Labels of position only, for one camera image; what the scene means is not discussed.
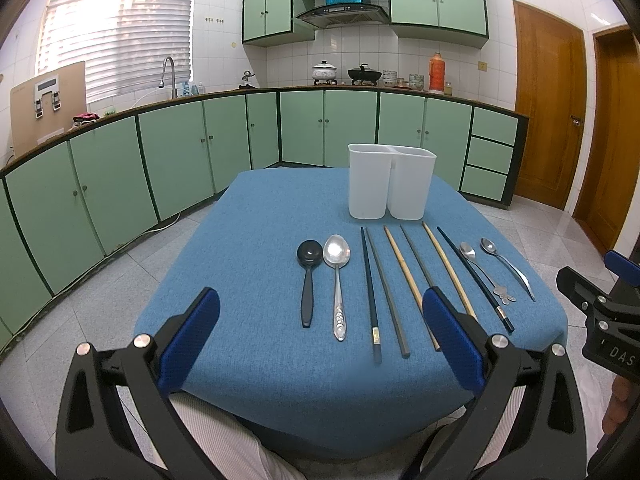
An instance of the range hood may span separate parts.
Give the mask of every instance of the range hood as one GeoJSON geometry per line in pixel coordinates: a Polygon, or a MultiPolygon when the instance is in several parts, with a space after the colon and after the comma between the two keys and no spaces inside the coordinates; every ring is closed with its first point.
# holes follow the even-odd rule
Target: range hood
{"type": "Polygon", "coordinates": [[[319,28],[342,27],[354,23],[387,25],[385,9],[372,4],[332,4],[317,7],[298,16],[299,20],[319,28]]]}

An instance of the metal spoon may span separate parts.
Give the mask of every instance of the metal spoon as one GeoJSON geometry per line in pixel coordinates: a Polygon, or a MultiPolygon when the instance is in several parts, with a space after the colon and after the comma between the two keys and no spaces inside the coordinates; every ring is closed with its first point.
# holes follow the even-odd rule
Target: metal spoon
{"type": "Polygon", "coordinates": [[[351,250],[347,241],[340,235],[331,235],[324,244],[324,262],[335,269],[334,288],[334,335],[338,341],[344,341],[347,335],[347,320],[344,317],[342,289],[340,288],[340,268],[349,261],[351,250]]]}
{"type": "Polygon", "coordinates": [[[511,269],[513,269],[513,271],[518,275],[518,277],[522,281],[523,285],[527,289],[527,292],[531,296],[531,299],[533,301],[536,301],[536,297],[533,295],[533,290],[531,290],[531,285],[529,285],[529,280],[527,279],[527,277],[523,273],[521,273],[515,265],[513,265],[509,260],[507,260],[507,258],[502,256],[501,254],[498,254],[498,249],[495,247],[495,244],[491,240],[489,240],[488,238],[481,238],[480,246],[482,247],[482,250],[485,253],[491,254],[493,256],[500,258],[502,261],[504,261],[505,264],[510,266],[511,269]]]}
{"type": "Polygon", "coordinates": [[[462,252],[462,254],[464,254],[464,257],[472,264],[474,264],[478,269],[480,269],[486,276],[486,278],[491,282],[491,284],[494,286],[494,294],[502,300],[502,304],[508,305],[510,301],[516,301],[513,296],[510,296],[507,293],[507,288],[505,286],[495,283],[492,277],[489,276],[482,267],[480,267],[478,262],[476,262],[476,252],[474,251],[474,248],[472,246],[470,246],[466,242],[462,242],[460,244],[460,251],[462,252]]]}
{"type": "Polygon", "coordinates": [[[302,327],[311,326],[314,315],[314,279],[311,270],[322,261],[322,245],[315,240],[306,240],[298,247],[298,261],[305,268],[305,284],[302,286],[302,300],[300,300],[300,317],[302,327]]]}

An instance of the blue tablecloth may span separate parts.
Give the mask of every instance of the blue tablecloth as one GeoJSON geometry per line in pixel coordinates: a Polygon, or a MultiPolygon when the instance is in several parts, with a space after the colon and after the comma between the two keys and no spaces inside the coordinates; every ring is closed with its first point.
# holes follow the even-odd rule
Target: blue tablecloth
{"type": "MultiPolygon", "coordinates": [[[[424,216],[436,233],[488,334],[506,331],[471,276],[436,231],[467,241],[517,303],[507,308],[511,340],[542,350],[565,343],[564,311],[520,253],[475,208],[434,177],[424,216]],[[497,258],[479,247],[482,236],[529,278],[537,302],[497,258]]],[[[220,320],[184,389],[244,418],[267,447],[355,459],[421,430],[470,400],[442,353],[433,350],[414,298],[382,230],[388,224],[421,291],[426,281],[398,227],[386,215],[359,221],[349,215],[348,170],[277,168],[241,173],[194,233],[140,315],[135,332],[155,333],[183,312],[203,286],[220,294],[220,320]],[[382,340],[382,365],[372,359],[369,307],[360,226],[374,238],[411,357],[400,355],[373,259],[382,340]],[[296,249],[307,239],[324,244],[341,234],[351,261],[341,272],[347,337],[332,332],[334,272],[314,271],[310,329],[300,323],[304,272],[296,249]]],[[[436,284],[463,312],[449,275],[419,222],[404,222],[436,284]]]]}

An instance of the gray chopstick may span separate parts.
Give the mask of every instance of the gray chopstick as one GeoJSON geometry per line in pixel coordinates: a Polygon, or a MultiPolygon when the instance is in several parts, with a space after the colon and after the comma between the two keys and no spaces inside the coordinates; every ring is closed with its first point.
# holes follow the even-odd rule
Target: gray chopstick
{"type": "Polygon", "coordinates": [[[433,279],[431,277],[431,274],[427,270],[427,267],[424,265],[424,262],[423,262],[422,258],[420,257],[420,254],[418,254],[418,251],[415,248],[414,243],[412,242],[411,238],[409,238],[409,235],[404,230],[404,227],[402,227],[402,224],[400,225],[400,228],[402,229],[402,234],[406,238],[406,241],[409,244],[409,247],[411,247],[411,252],[414,254],[415,259],[418,260],[418,265],[420,265],[420,268],[422,269],[422,273],[424,274],[424,277],[427,280],[427,283],[429,284],[429,286],[434,286],[435,284],[433,283],[433,279]]]}
{"type": "Polygon", "coordinates": [[[367,233],[369,245],[371,245],[371,252],[373,253],[373,259],[376,261],[376,267],[378,268],[378,274],[380,275],[380,281],[382,282],[382,289],[385,291],[386,302],[389,306],[389,311],[391,312],[391,321],[393,321],[394,323],[394,328],[396,329],[396,337],[398,338],[398,344],[400,345],[400,353],[402,354],[402,357],[407,359],[409,355],[411,355],[411,351],[409,350],[409,345],[406,342],[404,330],[402,330],[402,324],[400,323],[398,309],[396,308],[394,299],[391,296],[391,290],[389,289],[389,284],[386,281],[385,272],[384,270],[382,270],[382,264],[380,264],[380,257],[378,256],[376,245],[373,243],[373,238],[371,238],[371,234],[369,233],[368,228],[365,227],[364,231],[367,233]]]}

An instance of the white blind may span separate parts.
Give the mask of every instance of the white blind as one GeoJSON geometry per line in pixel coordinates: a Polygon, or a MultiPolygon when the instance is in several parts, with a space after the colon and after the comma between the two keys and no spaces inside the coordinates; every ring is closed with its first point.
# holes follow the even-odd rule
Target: white blind
{"type": "Polygon", "coordinates": [[[188,80],[190,15],[191,0],[49,0],[38,73],[84,60],[88,102],[158,86],[166,56],[188,80]]]}

